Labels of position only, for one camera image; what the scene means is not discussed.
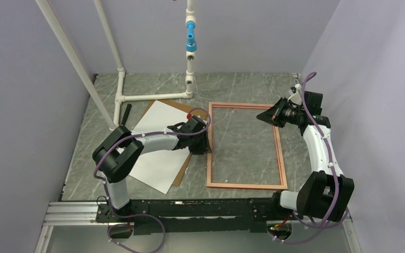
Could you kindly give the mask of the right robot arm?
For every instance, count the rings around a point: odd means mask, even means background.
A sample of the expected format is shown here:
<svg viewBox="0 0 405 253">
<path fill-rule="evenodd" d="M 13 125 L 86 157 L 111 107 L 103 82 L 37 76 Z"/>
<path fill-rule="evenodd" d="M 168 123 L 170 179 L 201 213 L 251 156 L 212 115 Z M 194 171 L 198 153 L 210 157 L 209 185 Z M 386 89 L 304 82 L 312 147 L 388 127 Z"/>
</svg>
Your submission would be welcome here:
<svg viewBox="0 0 405 253">
<path fill-rule="evenodd" d="M 299 128 L 310 157 L 311 174 L 299 191 L 284 190 L 269 205 L 271 215 L 282 219 L 293 211 L 299 215 L 339 222 L 354 190 L 354 181 L 347 178 L 338 165 L 331 146 L 331 124 L 322 116 L 323 95 L 304 92 L 304 100 L 296 104 L 281 98 L 257 119 L 274 127 L 292 124 Z"/>
</svg>

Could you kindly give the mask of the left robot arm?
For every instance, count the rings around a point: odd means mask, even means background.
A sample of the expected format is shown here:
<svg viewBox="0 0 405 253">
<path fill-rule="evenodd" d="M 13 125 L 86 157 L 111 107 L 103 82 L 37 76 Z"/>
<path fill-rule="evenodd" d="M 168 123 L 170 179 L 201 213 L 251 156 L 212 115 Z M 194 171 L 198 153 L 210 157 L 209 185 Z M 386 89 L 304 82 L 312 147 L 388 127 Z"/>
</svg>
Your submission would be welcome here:
<svg viewBox="0 0 405 253">
<path fill-rule="evenodd" d="M 110 215 L 116 221 L 129 217 L 131 199 L 125 180 L 142 155 L 182 149 L 196 155 L 210 153 L 207 133 L 210 126 L 210 117 L 203 120 L 188 114 L 186 122 L 167 126 L 162 131 L 133 133 L 125 126 L 113 130 L 92 153 L 96 165 L 93 177 L 104 184 Z"/>
</svg>

